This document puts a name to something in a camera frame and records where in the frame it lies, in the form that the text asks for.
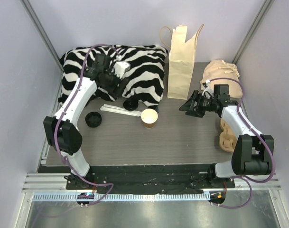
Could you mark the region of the single black cup lid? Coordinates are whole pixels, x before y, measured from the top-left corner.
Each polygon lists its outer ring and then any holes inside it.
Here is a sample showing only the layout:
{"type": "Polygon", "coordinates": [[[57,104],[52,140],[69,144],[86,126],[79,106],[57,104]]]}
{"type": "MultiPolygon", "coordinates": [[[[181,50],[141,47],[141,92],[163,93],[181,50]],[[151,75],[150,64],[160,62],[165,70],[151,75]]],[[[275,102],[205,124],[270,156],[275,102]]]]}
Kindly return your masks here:
{"type": "Polygon", "coordinates": [[[137,100],[133,100],[133,99],[126,99],[123,102],[123,107],[127,110],[127,111],[134,111],[138,108],[139,103],[137,100]]]}

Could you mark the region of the black lid stack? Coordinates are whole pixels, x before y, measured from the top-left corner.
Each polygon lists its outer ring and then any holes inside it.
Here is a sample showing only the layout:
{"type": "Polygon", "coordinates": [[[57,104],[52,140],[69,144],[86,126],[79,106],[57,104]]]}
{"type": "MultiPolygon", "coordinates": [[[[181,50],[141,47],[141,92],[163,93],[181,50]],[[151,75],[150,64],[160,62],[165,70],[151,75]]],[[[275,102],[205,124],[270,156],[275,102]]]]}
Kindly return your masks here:
{"type": "Polygon", "coordinates": [[[102,123],[102,116],[99,112],[90,112],[85,117],[87,126],[96,128],[102,123]]]}

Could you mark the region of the single brown paper cup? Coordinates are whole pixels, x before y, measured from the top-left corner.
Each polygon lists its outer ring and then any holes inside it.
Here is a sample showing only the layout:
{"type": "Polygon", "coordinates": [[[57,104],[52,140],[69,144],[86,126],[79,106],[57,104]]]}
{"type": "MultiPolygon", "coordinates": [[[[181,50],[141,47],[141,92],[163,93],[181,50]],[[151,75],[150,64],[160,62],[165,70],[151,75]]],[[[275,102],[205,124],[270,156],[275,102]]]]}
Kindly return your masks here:
{"type": "Polygon", "coordinates": [[[145,109],[141,112],[140,118],[143,125],[146,128],[150,129],[155,126],[158,119],[158,113],[153,109],[145,109]]]}

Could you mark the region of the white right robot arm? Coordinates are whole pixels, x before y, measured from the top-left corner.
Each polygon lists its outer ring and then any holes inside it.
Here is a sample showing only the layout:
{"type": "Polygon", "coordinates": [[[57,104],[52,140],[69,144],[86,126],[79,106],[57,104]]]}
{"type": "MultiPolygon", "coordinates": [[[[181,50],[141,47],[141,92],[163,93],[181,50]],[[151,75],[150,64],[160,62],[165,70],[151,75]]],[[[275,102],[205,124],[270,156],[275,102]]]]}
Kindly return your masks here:
{"type": "Polygon", "coordinates": [[[206,179],[209,186],[219,187],[224,178],[243,176],[249,179],[252,175],[266,175],[263,182],[268,182],[273,177],[274,138],[251,124],[238,102],[231,99],[227,84],[214,85],[212,95],[195,90],[180,111],[198,118],[202,118],[206,112],[214,112],[228,123],[237,139],[231,159],[210,166],[206,179]]]}

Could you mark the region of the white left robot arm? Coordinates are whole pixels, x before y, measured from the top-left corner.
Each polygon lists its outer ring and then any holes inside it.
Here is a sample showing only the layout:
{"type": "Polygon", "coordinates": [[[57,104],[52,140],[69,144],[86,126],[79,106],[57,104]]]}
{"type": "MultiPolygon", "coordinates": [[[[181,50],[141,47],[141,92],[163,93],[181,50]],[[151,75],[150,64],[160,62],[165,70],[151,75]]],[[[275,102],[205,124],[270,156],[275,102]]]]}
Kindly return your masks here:
{"type": "Polygon", "coordinates": [[[77,129],[77,122],[98,88],[115,98],[122,95],[128,84],[128,79],[123,76],[129,69],[130,64],[126,61],[111,62],[109,56],[97,54],[91,66],[82,66],[79,78],[62,107],[43,121],[48,144],[69,165],[71,173],[78,176],[77,184],[84,190],[92,187],[93,175],[81,151],[83,138],[77,129]]]}

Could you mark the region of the white paper straw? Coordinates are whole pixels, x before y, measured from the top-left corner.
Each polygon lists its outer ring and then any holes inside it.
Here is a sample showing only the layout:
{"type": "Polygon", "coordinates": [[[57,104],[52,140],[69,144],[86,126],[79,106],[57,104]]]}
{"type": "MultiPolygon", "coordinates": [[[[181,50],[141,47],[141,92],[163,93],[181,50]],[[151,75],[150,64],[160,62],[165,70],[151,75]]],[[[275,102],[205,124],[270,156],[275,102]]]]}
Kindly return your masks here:
{"type": "Polygon", "coordinates": [[[135,117],[140,117],[141,112],[140,111],[128,111],[124,108],[120,108],[117,106],[109,105],[109,104],[104,104],[101,108],[101,111],[106,111],[106,112],[111,112],[111,113],[117,113],[117,114],[124,114],[124,115],[130,115],[130,116],[135,116],[135,117]]]}

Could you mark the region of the zebra print cushion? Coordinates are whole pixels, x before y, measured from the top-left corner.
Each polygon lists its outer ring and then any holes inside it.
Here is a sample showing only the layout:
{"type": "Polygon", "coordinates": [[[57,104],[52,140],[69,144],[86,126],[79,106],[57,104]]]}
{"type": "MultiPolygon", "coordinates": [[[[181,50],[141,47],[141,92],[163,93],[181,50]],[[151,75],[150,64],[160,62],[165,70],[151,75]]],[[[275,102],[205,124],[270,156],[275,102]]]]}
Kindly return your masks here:
{"type": "Polygon", "coordinates": [[[63,104],[71,94],[79,77],[82,64],[87,66],[94,62],[98,53],[110,56],[112,61],[117,55],[122,61],[130,65],[124,77],[129,80],[122,97],[143,102],[147,108],[158,110],[158,105],[163,98],[165,59],[168,51],[159,45],[99,45],[91,50],[89,57],[86,53],[89,47],[76,47],[65,52],[59,62],[63,67],[61,80],[61,93],[57,101],[63,104]]]}

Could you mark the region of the cardboard cup carrier tray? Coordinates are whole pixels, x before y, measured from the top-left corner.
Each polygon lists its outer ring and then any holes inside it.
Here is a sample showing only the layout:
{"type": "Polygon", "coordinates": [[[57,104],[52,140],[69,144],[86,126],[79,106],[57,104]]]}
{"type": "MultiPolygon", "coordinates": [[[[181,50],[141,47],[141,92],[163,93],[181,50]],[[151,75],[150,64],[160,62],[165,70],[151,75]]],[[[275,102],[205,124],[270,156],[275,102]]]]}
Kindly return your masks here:
{"type": "Polygon", "coordinates": [[[220,127],[222,132],[219,135],[219,146],[222,150],[233,153],[237,138],[228,123],[222,118],[220,119],[220,127]]]}

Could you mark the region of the cream paper bag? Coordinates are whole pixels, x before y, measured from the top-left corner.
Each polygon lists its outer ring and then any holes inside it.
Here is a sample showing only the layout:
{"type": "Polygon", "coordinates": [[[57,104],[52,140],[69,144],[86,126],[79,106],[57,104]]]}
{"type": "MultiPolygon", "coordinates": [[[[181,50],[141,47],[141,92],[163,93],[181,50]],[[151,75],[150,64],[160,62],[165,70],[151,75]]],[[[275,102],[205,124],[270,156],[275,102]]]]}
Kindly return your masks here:
{"type": "Polygon", "coordinates": [[[167,28],[171,34],[171,44],[167,44],[161,38],[161,42],[168,48],[169,68],[168,68],[168,92],[167,97],[172,99],[186,100],[192,80],[196,59],[196,46],[199,34],[204,24],[198,28],[191,39],[186,40],[187,26],[179,25],[175,29],[167,28]]]}

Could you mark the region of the beige cloth drawstring pouch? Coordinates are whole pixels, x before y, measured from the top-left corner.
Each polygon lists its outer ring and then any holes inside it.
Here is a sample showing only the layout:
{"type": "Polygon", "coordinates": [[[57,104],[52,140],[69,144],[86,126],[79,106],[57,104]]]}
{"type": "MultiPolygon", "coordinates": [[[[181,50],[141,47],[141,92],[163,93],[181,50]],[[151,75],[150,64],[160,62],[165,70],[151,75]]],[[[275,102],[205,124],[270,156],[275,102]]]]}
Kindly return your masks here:
{"type": "Polygon", "coordinates": [[[210,87],[213,89],[216,84],[228,84],[229,85],[229,95],[232,98],[241,98],[242,89],[238,83],[231,80],[215,80],[215,78],[231,78],[239,81],[239,72],[235,64],[227,63],[224,60],[211,60],[211,62],[206,66],[203,72],[203,78],[200,81],[201,90],[203,90],[202,83],[206,80],[210,80],[210,87]]]}

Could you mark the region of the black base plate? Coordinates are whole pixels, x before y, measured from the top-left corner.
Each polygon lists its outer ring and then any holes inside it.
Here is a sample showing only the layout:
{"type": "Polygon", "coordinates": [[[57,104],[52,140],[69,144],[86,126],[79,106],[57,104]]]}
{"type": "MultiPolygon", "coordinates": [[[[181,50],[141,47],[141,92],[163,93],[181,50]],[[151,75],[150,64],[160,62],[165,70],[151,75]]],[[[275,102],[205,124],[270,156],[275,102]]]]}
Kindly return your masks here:
{"type": "Polygon", "coordinates": [[[112,194],[199,194],[204,189],[232,189],[234,181],[212,179],[209,176],[209,164],[180,165],[127,165],[93,166],[93,181],[98,187],[91,186],[72,175],[65,176],[68,190],[96,190],[105,194],[113,183],[112,194]]]}

